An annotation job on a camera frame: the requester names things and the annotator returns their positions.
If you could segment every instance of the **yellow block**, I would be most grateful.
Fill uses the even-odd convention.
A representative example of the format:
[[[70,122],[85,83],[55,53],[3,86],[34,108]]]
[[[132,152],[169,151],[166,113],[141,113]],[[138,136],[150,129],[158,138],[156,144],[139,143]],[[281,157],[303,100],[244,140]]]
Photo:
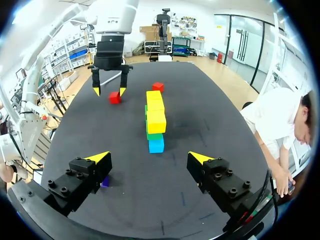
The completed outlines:
[[[146,104],[148,106],[148,111],[163,111],[165,112],[165,105],[162,99],[147,99]]]
[[[192,154],[199,161],[199,163],[201,163],[202,165],[204,164],[205,161],[216,159],[216,158],[213,158],[210,156],[201,155],[201,154],[193,152],[193,151],[190,151],[189,154]]]
[[[105,151],[105,152],[99,153],[97,155],[88,156],[85,159],[90,159],[91,161],[95,161],[95,163],[97,164],[108,153],[110,153],[110,152],[109,151]]]
[[[148,134],[163,134],[166,132],[167,120],[163,110],[146,112]]]
[[[146,100],[162,100],[160,91],[146,91]]]

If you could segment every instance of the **stacked blocks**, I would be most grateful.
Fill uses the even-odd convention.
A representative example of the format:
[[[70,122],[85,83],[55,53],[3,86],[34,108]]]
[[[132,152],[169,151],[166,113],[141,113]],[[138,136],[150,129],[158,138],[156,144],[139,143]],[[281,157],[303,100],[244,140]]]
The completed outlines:
[[[144,114],[149,152],[151,154],[163,153],[165,149],[163,133],[166,132],[167,120],[161,92],[159,90],[147,91],[146,102]]]
[[[152,91],[160,91],[163,93],[165,91],[165,85],[160,82],[156,82],[152,85]]]
[[[120,93],[118,91],[113,91],[109,95],[109,101],[111,104],[119,104],[121,103]]]

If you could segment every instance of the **phone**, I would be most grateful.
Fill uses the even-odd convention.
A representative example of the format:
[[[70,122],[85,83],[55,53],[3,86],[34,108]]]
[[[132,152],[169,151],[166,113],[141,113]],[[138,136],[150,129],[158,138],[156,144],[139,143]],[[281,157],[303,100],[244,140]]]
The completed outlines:
[[[295,185],[291,181],[288,182],[288,194],[292,194],[293,191],[295,190]]]

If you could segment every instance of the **purple block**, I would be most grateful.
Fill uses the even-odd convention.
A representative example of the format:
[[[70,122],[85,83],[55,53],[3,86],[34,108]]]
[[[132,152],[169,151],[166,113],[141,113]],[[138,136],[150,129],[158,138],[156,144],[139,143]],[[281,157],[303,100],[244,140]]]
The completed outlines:
[[[102,188],[107,188],[109,187],[109,176],[106,176],[103,182],[101,183]]]

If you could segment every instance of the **white shirt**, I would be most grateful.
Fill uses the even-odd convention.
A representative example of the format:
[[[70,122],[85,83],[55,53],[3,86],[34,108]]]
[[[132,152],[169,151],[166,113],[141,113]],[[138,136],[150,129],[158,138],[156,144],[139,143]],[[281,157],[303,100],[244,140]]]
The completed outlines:
[[[301,95],[289,88],[277,87],[268,91],[240,113],[254,124],[264,143],[283,138],[290,149],[295,137],[295,118]]]

